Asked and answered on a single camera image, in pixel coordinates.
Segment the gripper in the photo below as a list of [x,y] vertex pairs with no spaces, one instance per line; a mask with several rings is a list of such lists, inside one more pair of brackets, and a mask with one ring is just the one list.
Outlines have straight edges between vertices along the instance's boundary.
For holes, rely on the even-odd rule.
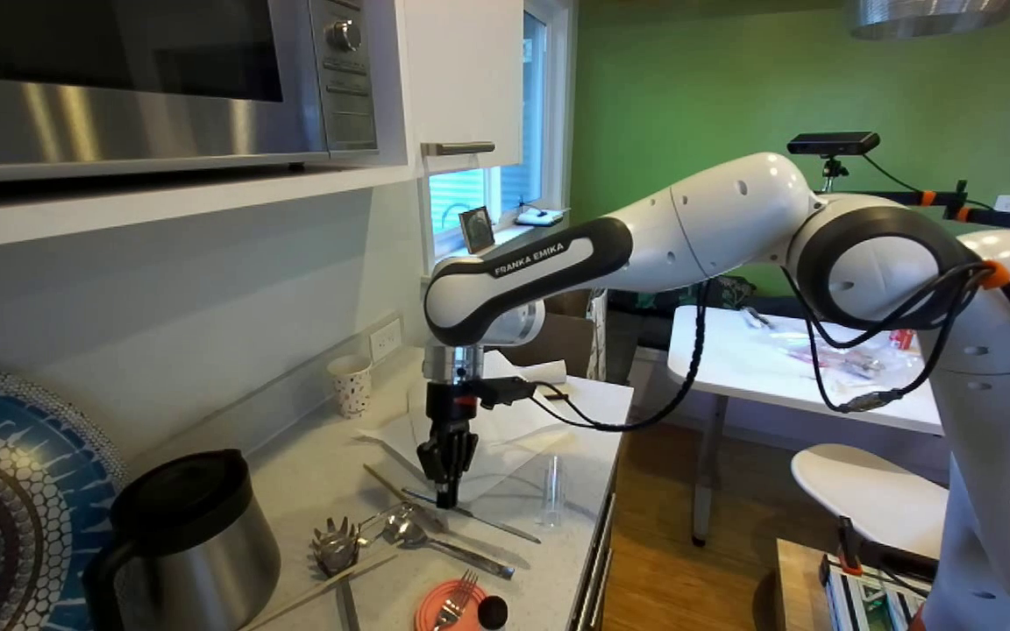
[[480,400],[469,383],[426,383],[424,411],[430,426],[416,454],[421,470],[434,484],[434,504],[441,510],[458,505],[462,477],[476,455],[480,436],[469,432],[478,408]]

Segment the wooden chopstick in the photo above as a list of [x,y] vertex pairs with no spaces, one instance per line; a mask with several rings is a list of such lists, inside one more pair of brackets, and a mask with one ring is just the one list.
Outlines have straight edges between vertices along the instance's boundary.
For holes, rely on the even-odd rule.
[[283,618],[283,616],[286,616],[289,613],[294,612],[295,610],[297,610],[297,608],[300,608],[302,606],[305,606],[305,604],[310,603],[311,600],[320,598],[320,596],[324,595],[325,592],[332,591],[334,590],[334,588],[342,584],[348,583],[352,579],[359,579],[359,576],[364,575],[365,572],[372,571],[373,568],[381,566],[381,564],[387,564],[392,562],[392,560],[396,559],[397,556],[398,552],[389,551],[386,552],[386,554],[380,554],[377,556],[369,557],[368,559],[365,560],[365,562],[354,564],[354,567],[348,568],[348,570],[338,572],[338,574],[334,575],[333,579],[325,579],[324,582],[320,582],[319,584],[314,586],[312,590],[309,590],[308,592],[305,592],[303,595],[301,595],[300,598],[292,600],[292,602],[289,602],[285,604],[285,606],[277,608],[277,610],[273,612],[270,612],[268,614],[262,614],[259,618],[252,620],[252,623],[249,623],[248,626],[242,627],[240,631],[256,631],[257,628],[268,626],[268,624],[272,623],[273,620],[278,620],[279,618]]
[[362,467],[369,475],[372,475],[373,479],[376,479],[385,490],[391,492],[401,502],[402,506],[412,507],[413,514],[426,523],[426,528],[432,528],[432,530],[440,532],[440,534],[445,534],[448,531],[448,524],[438,515],[438,512],[434,508],[426,507],[420,500],[414,500],[412,496],[402,491],[396,484],[389,482],[388,479],[385,479],[384,476],[372,466],[369,466],[369,464],[363,464]]

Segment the silver bread knife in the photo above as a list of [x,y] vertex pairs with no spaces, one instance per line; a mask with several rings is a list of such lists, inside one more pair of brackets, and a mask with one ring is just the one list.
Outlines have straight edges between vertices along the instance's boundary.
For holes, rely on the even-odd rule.
[[[404,495],[409,496],[409,498],[413,498],[416,500],[424,500],[424,502],[431,504],[432,506],[436,504],[436,502],[434,502],[434,499],[431,498],[431,496],[417,491],[409,490],[409,488],[407,487],[402,487],[401,492]],[[489,520],[488,518],[482,518],[482,516],[477,515],[477,513],[468,510],[468,508],[466,507],[456,506],[452,508],[448,508],[448,511],[460,515],[464,515],[466,518],[470,518],[475,521],[484,523],[485,526],[489,526],[490,528],[497,528],[497,530],[505,532],[505,534],[517,536],[517,538],[521,538],[525,540],[525,542],[533,542],[536,543],[537,546],[538,544],[542,543],[541,540],[538,539],[536,535],[528,534],[528,532],[522,531],[520,528],[508,526],[508,524],[502,523],[500,521],[493,521]]]

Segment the silver spoon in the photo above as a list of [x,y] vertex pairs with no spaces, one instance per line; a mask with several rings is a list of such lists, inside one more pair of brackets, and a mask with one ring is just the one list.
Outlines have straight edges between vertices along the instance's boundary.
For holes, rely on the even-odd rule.
[[424,528],[418,526],[416,521],[407,515],[390,514],[385,520],[384,532],[390,542],[395,543],[401,549],[437,549],[462,563],[469,564],[477,570],[489,572],[497,579],[512,580],[516,574],[516,568],[498,563],[497,560],[481,555],[480,552],[429,535]]

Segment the dotted paper cup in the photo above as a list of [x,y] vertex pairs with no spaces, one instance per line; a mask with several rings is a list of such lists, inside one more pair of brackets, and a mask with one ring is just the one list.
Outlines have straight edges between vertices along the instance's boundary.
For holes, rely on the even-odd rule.
[[331,384],[342,418],[360,418],[372,402],[372,359],[361,355],[338,357],[328,364]]

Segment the silver fork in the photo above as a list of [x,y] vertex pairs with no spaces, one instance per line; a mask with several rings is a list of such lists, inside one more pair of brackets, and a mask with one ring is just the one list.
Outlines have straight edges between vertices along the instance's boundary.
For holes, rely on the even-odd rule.
[[464,575],[461,576],[457,586],[449,592],[444,603],[438,609],[431,631],[445,631],[447,628],[456,626],[473,598],[474,587],[477,586],[478,579],[480,575],[476,571],[464,572]]

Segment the silver pasta server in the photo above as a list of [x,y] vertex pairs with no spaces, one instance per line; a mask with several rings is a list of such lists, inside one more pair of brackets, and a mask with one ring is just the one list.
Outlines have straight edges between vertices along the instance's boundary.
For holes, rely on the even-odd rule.
[[[359,526],[348,518],[341,520],[339,526],[332,518],[326,519],[326,531],[314,531],[311,543],[314,562],[326,579],[334,579],[342,571],[351,570],[359,558]],[[342,579],[337,584],[339,604],[345,618],[347,631],[361,631],[356,603],[354,603],[352,585],[348,579]]]

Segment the orange plate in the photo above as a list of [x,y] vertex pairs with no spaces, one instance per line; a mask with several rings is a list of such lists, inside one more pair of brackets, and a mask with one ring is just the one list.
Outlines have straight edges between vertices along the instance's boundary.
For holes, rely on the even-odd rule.
[[[452,592],[457,590],[459,583],[460,579],[450,579],[448,582],[437,584],[421,600],[413,619],[412,628],[414,631],[433,630],[436,626],[438,611],[444,606],[445,600],[450,598]],[[460,620],[452,627],[441,628],[440,631],[484,631],[480,625],[480,618],[478,618],[478,608],[485,598],[488,598],[487,592],[481,586],[476,585]]]

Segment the stainless steel thermal carafe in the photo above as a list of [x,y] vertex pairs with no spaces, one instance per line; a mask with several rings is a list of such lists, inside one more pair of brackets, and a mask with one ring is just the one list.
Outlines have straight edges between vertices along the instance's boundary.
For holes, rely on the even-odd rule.
[[82,575],[95,631],[240,631],[274,595],[280,547],[238,449],[158,464],[110,523]]

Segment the window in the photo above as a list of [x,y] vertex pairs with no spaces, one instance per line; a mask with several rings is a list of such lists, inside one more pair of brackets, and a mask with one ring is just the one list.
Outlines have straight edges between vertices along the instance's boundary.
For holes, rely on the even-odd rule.
[[431,260],[465,254],[461,212],[485,205],[494,238],[509,241],[529,231],[516,224],[525,205],[565,210],[578,0],[523,4],[522,159],[509,167],[422,175],[424,239]]

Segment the heap of plastic bags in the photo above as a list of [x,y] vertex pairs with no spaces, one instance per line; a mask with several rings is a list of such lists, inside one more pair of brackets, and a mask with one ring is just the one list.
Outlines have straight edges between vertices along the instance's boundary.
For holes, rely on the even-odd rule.
[[895,348],[889,341],[865,341],[861,346],[838,349],[814,332],[810,340],[805,320],[772,318],[751,307],[740,311],[747,328],[759,344],[773,349],[796,362],[831,371],[838,379],[850,382],[892,384],[910,377],[923,367],[917,352]]

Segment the blue patterned decorative plate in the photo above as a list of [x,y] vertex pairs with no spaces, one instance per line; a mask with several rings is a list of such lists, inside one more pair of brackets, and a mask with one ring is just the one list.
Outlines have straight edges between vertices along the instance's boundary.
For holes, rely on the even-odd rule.
[[93,631],[82,575],[128,480],[79,408],[0,369],[0,631]]

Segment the black clamp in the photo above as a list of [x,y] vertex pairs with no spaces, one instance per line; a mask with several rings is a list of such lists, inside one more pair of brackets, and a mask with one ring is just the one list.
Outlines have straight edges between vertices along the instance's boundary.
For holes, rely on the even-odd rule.
[[837,518],[836,559],[842,570],[861,576],[864,567],[873,570],[893,571],[895,575],[919,579],[933,583],[938,570],[938,560],[914,552],[871,542],[858,534],[852,519],[846,515]]

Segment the silver pendant lamp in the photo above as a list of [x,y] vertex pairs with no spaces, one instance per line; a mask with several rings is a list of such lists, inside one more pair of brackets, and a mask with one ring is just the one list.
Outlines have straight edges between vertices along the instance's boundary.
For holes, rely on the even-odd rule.
[[854,39],[925,39],[1001,24],[1010,0],[845,0],[845,9]]

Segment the white wall cabinet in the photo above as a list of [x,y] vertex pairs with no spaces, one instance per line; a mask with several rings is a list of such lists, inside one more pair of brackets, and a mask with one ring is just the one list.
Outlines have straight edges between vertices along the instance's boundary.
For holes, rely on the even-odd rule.
[[[523,0],[402,0],[410,133],[421,175],[509,167],[523,148]],[[425,141],[494,141],[426,157]]]

